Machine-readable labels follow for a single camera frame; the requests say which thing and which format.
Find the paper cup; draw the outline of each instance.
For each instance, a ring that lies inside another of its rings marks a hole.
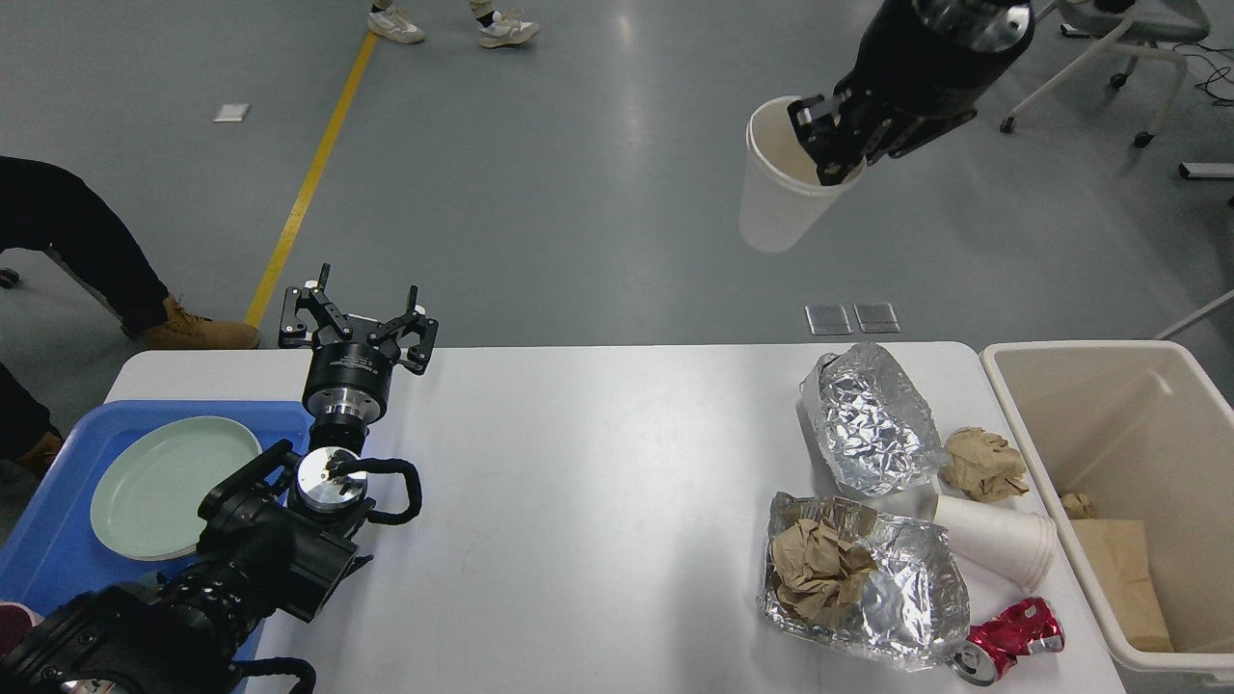
[[[747,243],[768,253],[792,248],[865,170],[863,161],[844,183],[819,185],[814,162],[797,143],[789,120],[789,104],[798,99],[772,99],[745,123],[739,228]]]
[[[934,524],[961,557],[1035,590],[1054,559],[1054,521],[977,501],[939,496]]]

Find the crumpled brown paper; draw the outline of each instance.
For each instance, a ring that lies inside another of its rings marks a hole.
[[[830,525],[800,519],[771,541],[780,604],[811,624],[827,610],[843,611],[861,599],[866,577],[879,571],[869,550],[839,540]]]
[[[1092,506],[1092,499],[1082,491],[1064,494],[1062,496],[1059,496],[1059,501],[1062,503],[1062,509],[1067,512],[1067,517],[1071,520],[1097,517],[1097,511],[1093,510]]]
[[[980,427],[965,427],[946,440],[951,463],[943,479],[975,501],[1000,501],[1028,491],[1024,458],[1006,438]]]
[[[1174,643],[1149,575],[1144,524],[1088,519],[1074,520],[1071,527],[1127,642],[1138,651],[1172,653]]]

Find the soda can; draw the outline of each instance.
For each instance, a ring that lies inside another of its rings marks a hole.
[[[1002,679],[1017,658],[1060,653],[1062,625],[1044,598],[1027,598],[995,619],[969,627],[969,637],[948,661],[961,678],[979,687]]]

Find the white sneaker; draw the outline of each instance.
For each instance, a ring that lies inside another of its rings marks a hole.
[[[499,48],[501,46],[518,46],[531,41],[539,32],[539,25],[521,21],[521,15],[522,12],[517,11],[512,11],[510,16],[494,12],[492,25],[480,27],[480,46]]]
[[[424,40],[424,32],[411,23],[402,10],[394,7],[369,12],[369,31],[397,43],[420,43]]]

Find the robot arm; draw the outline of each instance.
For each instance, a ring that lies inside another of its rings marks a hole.
[[[197,509],[206,529],[194,564],[160,587],[117,584],[60,606],[0,652],[0,692],[226,694],[246,677],[269,674],[294,675],[294,694],[312,692],[307,662],[233,658],[275,610],[306,622],[321,612],[373,558],[357,556],[352,542],[365,521],[401,525],[420,514],[416,468],[360,451],[368,425],[386,411],[395,364],[424,373],[437,335],[415,286],[407,311],[390,321],[342,314],[325,294],[328,270],[288,289],[280,330],[281,347],[313,348],[304,391],[315,417],[307,454],[283,440],[222,480]],[[317,322],[311,338],[300,310]],[[399,340],[410,333],[420,341],[405,357]],[[407,508],[375,510],[369,474],[402,475]]]
[[[972,120],[1032,40],[1024,0],[885,0],[834,94],[789,106],[818,180],[842,183],[863,159],[902,157]]]

